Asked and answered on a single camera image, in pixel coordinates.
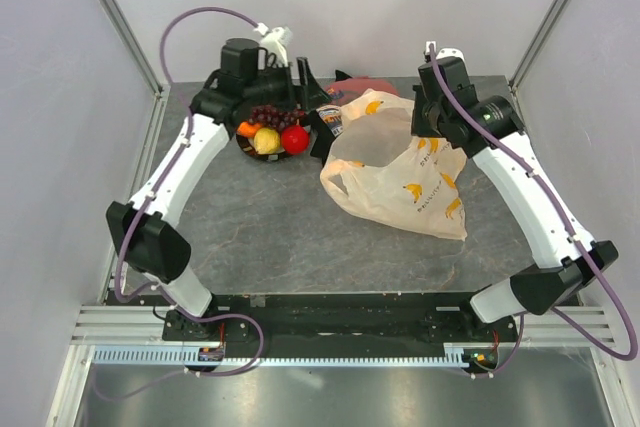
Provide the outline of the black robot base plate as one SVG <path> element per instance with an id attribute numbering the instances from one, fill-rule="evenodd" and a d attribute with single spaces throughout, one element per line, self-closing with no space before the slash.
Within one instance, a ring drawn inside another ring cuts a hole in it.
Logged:
<path id="1" fill-rule="evenodd" d="M 469 293 L 266 294 L 215 296 L 193 319 L 166 314 L 165 340 L 263 339 L 271 351 L 303 341 L 346 345 L 363 339 L 410 347 L 445 343 L 502 344 L 518 338 L 507 316 L 485 324 L 472 316 Z"/>

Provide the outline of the beige banana print plastic bag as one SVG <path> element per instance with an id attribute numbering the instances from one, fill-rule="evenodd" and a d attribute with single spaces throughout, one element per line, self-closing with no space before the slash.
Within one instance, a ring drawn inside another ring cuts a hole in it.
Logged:
<path id="1" fill-rule="evenodd" d="M 414 104 L 369 89 L 340 108 L 342 133 L 320 181 L 347 213 L 393 228 L 463 241 L 456 179 L 467 157 L 442 138 L 411 133 Z"/>

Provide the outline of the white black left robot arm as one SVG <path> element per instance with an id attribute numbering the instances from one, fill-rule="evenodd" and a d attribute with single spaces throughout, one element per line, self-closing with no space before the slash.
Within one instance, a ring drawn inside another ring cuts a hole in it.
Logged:
<path id="1" fill-rule="evenodd" d="M 227 40 L 219 68 L 189 103 L 183 126 L 154 173 L 128 202 L 113 202 L 106 212 L 116 266 L 141 273 L 148 286 L 166 294 L 186 314 L 185 329 L 198 340 L 215 336 L 220 318 L 213 294 L 189 265 L 191 246 L 177 230 L 187 200 L 254 108 L 298 114 L 330 100 L 307 58 L 297 58 L 299 77 L 292 77 L 290 36 L 277 27 L 259 41 Z"/>

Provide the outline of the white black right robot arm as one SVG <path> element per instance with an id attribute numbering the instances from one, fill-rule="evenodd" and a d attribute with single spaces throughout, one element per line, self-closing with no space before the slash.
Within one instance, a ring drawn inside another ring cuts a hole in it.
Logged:
<path id="1" fill-rule="evenodd" d="M 476 292 L 458 315 L 460 333 L 477 341 L 504 317 L 542 315 L 576 294 L 618 251 L 610 240 L 595 240 L 559 198 L 511 102 L 478 98 L 460 51 L 427 55 L 418 73 L 412 133 L 461 149 L 501 194 L 532 252 L 530 267 Z"/>

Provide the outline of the dark purple grape bunch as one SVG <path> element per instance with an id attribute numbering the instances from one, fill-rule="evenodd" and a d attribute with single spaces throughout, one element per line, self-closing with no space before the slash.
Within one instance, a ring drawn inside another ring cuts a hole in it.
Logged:
<path id="1" fill-rule="evenodd" d="M 271 105 L 256 106 L 249 114 L 247 122 L 282 132 L 288 127 L 297 125 L 305 115 L 306 113 L 301 109 L 286 110 Z"/>

